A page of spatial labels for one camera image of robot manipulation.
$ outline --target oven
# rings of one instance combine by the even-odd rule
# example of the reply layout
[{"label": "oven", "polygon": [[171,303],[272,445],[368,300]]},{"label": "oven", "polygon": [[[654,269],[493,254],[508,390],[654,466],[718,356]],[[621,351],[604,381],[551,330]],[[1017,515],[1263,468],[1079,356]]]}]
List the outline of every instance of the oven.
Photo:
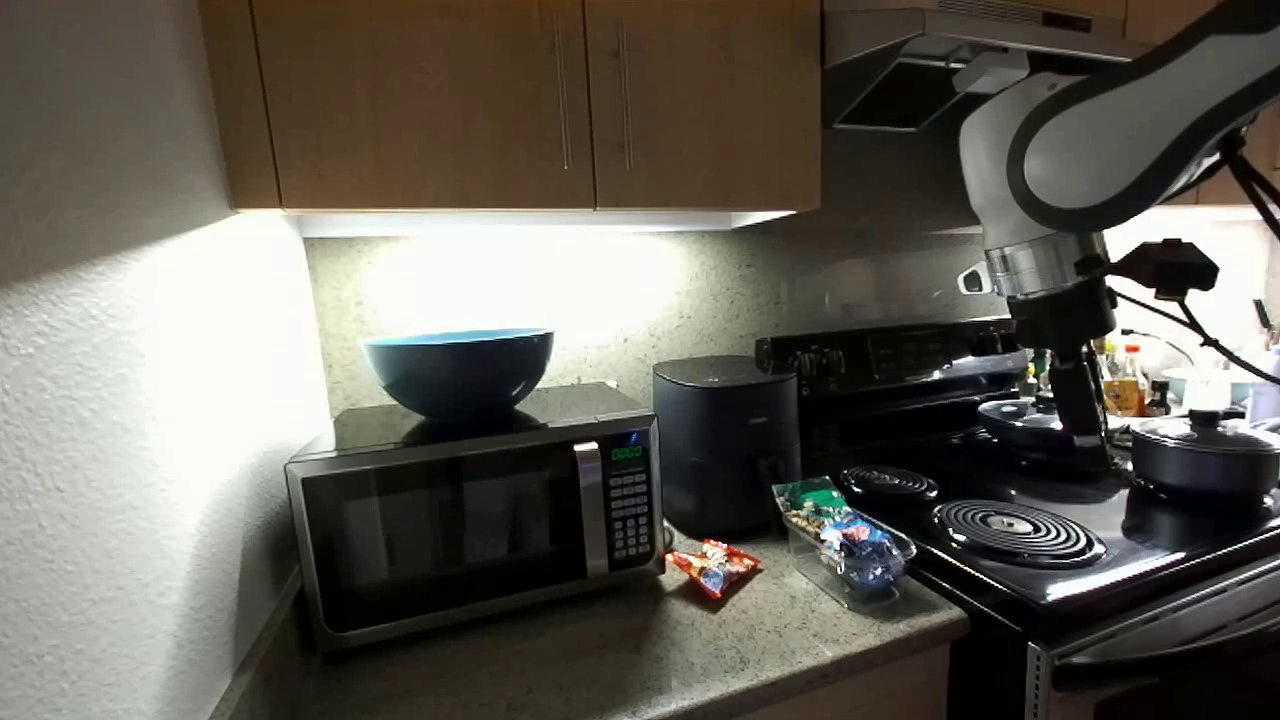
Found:
[{"label": "oven", "polygon": [[[979,319],[757,347],[759,367],[801,378],[805,474],[910,531],[912,577],[970,613],[954,715],[1280,715],[1275,504],[1183,509],[1121,445],[1078,458],[994,432],[979,408],[1026,381],[1007,335]],[[885,493],[898,476],[936,493]]]}]

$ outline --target kitchen counter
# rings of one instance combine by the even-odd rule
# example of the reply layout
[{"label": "kitchen counter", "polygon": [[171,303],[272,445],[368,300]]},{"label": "kitchen counter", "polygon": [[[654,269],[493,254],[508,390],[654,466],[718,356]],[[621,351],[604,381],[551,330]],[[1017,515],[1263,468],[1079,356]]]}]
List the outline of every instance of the kitchen counter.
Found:
[{"label": "kitchen counter", "polygon": [[970,620],[915,580],[850,607],[783,539],[748,543],[763,573],[707,607],[682,573],[331,655],[299,715],[739,715],[945,648]]}]

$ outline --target upper cabinet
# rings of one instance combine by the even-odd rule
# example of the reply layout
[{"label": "upper cabinet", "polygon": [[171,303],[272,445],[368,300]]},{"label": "upper cabinet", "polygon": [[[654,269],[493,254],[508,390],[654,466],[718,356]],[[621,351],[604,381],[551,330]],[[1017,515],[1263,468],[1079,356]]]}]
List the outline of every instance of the upper cabinet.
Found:
[{"label": "upper cabinet", "polygon": [[[1164,46],[1180,28],[1187,28],[1195,17],[1205,17],[1217,0],[1129,0],[1129,39],[1138,46]],[[1259,121],[1250,129],[1250,161],[1280,181],[1280,111],[1275,103],[1259,111]],[[1232,171],[1222,171],[1205,181],[1201,190],[1180,198],[1183,203],[1250,203]]]},{"label": "upper cabinet", "polygon": [[1067,24],[1067,28],[1090,28],[1090,32],[1123,32],[1123,0],[999,0],[1012,10],[1042,12],[1045,24]]},{"label": "upper cabinet", "polygon": [[815,208],[815,0],[204,0],[234,202]]},{"label": "upper cabinet", "polygon": [[583,10],[604,208],[815,208],[815,4],[590,0]]}]

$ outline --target blue bowl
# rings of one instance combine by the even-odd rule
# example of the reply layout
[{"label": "blue bowl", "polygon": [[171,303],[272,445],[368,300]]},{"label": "blue bowl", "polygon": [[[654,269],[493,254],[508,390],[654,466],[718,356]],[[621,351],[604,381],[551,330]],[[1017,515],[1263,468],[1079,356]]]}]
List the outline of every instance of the blue bowl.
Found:
[{"label": "blue bowl", "polygon": [[549,356],[551,331],[544,330],[427,331],[368,345],[383,391],[432,424],[512,416],[544,381]]}]

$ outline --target wall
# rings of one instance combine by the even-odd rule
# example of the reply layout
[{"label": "wall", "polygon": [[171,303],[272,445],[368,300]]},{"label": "wall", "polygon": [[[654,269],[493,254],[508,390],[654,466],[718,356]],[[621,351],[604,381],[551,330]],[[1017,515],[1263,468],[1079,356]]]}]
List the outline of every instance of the wall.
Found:
[{"label": "wall", "polygon": [[1004,318],[956,274],[979,237],[959,193],[956,129],[824,136],[824,214],[729,237],[311,242],[331,408],[389,405],[368,335],[544,323],[544,386],[621,381],[647,405],[654,366],[752,351],[757,335]]},{"label": "wall", "polygon": [[0,715],[210,715],[293,590],[307,269],[222,193],[195,0],[0,4]]},{"label": "wall", "polygon": [[[1275,260],[1275,237],[1259,224],[1259,215],[1254,208],[1244,208],[1244,203],[1240,208],[1171,203],[1171,208],[1154,208],[1154,214],[1144,214],[1105,237],[1107,237],[1112,260],[1129,256],[1144,242],[1171,237],[1171,242],[1195,245],[1222,269],[1222,281],[1212,291],[1187,291],[1187,308],[1201,318],[1201,323],[1217,340],[1244,351],[1250,362],[1259,362],[1263,331],[1258,323],[1254,300],[1263,300],[1267,318],[1280,313],[1280,260]],[[1142,288],[1134,281],[1112,281],[1112,288],[1180,318],[1175,303],[1159,303],[1149,288]],[[1142,340],[1144,366],[1159,378],[1187,378],[1187,371],[1224,367],[1224,362],[1217,351],[1207,351],[1201,345],[1201,335],[1193,335],[1187,330],[1180,330],[1158,313],[1144,313],[1144,308],[1121,300],[1117,323],[1159,335],[1159,340]]]}]

